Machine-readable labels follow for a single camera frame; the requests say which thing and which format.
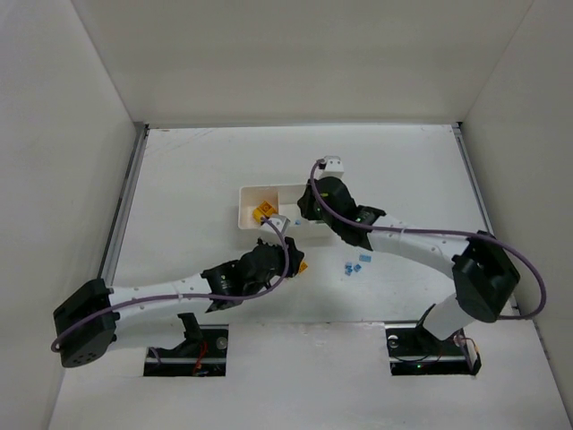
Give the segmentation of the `yellow curved lego brick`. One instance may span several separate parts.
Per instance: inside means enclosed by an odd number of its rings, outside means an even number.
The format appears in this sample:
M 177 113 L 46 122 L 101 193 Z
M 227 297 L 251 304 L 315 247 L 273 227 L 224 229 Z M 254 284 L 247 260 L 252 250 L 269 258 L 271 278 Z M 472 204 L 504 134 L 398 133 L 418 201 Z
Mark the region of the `yellow curved lego brick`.
M 268 201 L 263 201 L 252 211 L 252 217 L 257 222 L 263 222 L 274 214 L 278 214 L 278 210 Z

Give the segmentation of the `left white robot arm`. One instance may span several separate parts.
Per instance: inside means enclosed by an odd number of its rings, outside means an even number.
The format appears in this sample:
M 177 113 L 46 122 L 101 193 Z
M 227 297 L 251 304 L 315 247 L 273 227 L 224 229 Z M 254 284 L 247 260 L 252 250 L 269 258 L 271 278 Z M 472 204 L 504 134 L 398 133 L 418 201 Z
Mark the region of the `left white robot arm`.
M 239 259 L 188 278 L 144 287 L 109 287 L 91 279 L 53 312 L 50 346 L 64 368 L 93 363 L 112 347 L 125 348 L 128 330 L 179 314 L 224 311 L 267 296 L 299 274 L 304 252 L 292 237 L 276 244 L 258 240 Z

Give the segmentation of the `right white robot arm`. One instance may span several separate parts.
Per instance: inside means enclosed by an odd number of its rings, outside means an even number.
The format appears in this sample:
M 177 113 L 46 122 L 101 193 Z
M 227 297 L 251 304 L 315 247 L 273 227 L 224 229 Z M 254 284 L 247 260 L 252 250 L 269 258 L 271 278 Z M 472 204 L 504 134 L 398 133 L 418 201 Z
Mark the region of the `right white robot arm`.
M 326 176 L 305 186 L 297 201 L 304 219 L 321 221 L 348 245 L 393 254 L 432 268 L 453 281 L 454 293 L 432 305 L 418 330 L 445 340 L 473 323 L 496 322 L 520 281 L 520 274 L 493 237 L 409 233 L 387 212 L 358 205 L 341 179 Z

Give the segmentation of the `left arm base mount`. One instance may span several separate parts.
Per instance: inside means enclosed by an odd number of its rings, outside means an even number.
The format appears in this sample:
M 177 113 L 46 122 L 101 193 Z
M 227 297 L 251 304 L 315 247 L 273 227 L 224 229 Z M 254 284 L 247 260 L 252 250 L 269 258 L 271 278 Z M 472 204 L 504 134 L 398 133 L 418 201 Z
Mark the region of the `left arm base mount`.
M 179 314 L 173 321 L 175 345 L 149 347 L 144 377 L 224 377 L 227 374 L 229 326 L 199 324 L 194 314 Z

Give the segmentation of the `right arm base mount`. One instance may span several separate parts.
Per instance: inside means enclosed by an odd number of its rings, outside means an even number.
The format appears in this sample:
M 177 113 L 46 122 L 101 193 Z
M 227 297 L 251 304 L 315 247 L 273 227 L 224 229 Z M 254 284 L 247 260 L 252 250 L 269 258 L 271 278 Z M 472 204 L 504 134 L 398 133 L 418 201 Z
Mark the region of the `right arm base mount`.
M 482 359 L 475 341 L 463 329 L 437 340 L 423 326 L 426 310 L 418 321 L 391 322 L 385 326 L 389 370 L 392 376 L 477 376 Z

